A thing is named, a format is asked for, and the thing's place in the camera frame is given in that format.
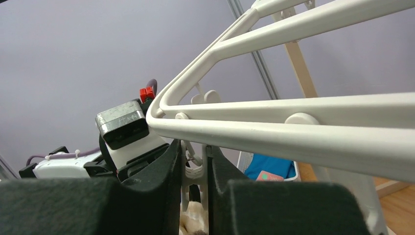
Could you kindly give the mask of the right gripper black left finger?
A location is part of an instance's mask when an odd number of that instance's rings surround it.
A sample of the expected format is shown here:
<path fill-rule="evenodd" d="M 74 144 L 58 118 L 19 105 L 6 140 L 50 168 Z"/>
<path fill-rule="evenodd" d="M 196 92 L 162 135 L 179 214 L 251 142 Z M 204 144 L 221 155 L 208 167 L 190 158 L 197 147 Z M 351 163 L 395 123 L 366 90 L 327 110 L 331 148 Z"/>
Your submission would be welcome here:
<path fill-rule="evenodd" d="M 0 184 L 3 235 L 176 235 L 179 140 L 124 182 L 114 177 L 21 179 Z"/>

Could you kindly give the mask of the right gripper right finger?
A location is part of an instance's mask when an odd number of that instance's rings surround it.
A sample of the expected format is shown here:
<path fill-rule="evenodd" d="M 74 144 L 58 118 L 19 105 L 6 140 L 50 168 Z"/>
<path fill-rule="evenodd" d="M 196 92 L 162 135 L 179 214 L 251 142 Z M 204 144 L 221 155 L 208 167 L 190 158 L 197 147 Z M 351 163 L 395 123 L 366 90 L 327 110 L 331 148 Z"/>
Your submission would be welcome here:
<path fill-rule="evenodd" d="M 334 183 L 254 181 L 207 147 L 211 235 L 367 235 L 355 197 Z"/>

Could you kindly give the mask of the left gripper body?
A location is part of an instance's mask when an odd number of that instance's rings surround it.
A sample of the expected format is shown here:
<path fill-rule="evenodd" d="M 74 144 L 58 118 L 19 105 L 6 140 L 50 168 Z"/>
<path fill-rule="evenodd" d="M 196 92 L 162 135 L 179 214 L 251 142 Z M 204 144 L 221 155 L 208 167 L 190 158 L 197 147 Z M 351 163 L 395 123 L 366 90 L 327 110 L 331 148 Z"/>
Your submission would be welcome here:
<path fill-rule="evenodd" d="M 111 176 L 118 178 L 122 182 L 149 166 L 154 160 L 160 157 L 168 147 L 168 143 L 158 144 L 156 147 L 151 147 L 150 150 L 145 151 L 143 154 L 128 160 L 126 165 L 120 169 L 116 169 L 108 151 L 108 147 L 105 145 L 105 141 L 102 137 L 99 137 L 99 149 L 101 154 L 93 161 L 84 164 L 84 169 L 90 177 Z"/>

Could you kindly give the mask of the pink patterned sock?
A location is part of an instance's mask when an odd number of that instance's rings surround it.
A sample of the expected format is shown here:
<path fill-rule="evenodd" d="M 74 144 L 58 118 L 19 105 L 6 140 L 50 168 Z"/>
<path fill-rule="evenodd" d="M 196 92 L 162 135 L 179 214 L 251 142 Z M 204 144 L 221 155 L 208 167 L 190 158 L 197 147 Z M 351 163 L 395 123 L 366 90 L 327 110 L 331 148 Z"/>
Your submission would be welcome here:
<path fill-rule="evenodd" d="M 267 171 L 261 171 L 258 175 L 258 177 L 256 178 L 257 181 L 284 181 L 284 178 L 276 175 L 276 174 L 272 174 L 270 172 Z"/>

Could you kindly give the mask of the beige sock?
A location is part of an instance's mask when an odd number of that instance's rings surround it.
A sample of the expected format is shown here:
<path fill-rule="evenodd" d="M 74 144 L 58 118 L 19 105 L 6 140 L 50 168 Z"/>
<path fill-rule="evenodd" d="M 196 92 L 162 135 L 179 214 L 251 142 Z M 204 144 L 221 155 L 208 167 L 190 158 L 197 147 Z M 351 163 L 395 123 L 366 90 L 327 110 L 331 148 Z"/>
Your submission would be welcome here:
<path fill-rule="evenodd" d="M 200 202 L 190 201 L 186 211 L 180 210 L 180 235 L 208 235 L 208 211 Z"/>

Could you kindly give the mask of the white clip sock hanger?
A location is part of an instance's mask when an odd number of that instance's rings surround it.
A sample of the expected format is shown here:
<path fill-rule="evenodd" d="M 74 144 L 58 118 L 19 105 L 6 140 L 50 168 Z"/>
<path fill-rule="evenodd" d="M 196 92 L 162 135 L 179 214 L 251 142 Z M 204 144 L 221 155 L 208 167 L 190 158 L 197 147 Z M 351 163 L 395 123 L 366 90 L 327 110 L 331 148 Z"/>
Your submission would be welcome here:
<path fill-rule="evenodd" d="M 299 0 L 257 0 L 156 96 L 146 114 L 160 136 L 202 145 L 196 168 L 182 172 L 182 190 L 197 184 L 208 211 L 207 147 L 304 162 L 316 183 L 334 183 L 355 197 L 369 235 L 387 235 L 373 177 L 415 181 L 415 94 L 371 94 L 221 102 L 216 91 L 180 102 L 221 60 L 279 46 L 414 8 L 412 0 L 335 0 L 288 17 Z"/>

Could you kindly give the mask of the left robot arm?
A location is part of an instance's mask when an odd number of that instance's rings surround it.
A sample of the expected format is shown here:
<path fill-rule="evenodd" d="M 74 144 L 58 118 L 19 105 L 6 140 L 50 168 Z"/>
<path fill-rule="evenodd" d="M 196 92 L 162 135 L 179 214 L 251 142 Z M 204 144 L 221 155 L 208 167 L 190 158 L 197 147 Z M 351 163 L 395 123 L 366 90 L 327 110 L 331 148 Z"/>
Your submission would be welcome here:
<path fill-rule="evenodd" d="M 99 137 L 99 147 L 83 153 L 78 158 L 70 154 L 65 146 L 51 153 L 49 159 L 33 163 L 32 156 L 26 166 L 19 170 L 23 178 L 90 178 L 90 177 L 116 177 L 121 182 L 141 171 L 160 157 L 169 147 L 164 140 L 151 140 L 140 145 L 139 150 L 144 152 L 129 159 L 123 167 L 117 168 L 102 137 Z"/>

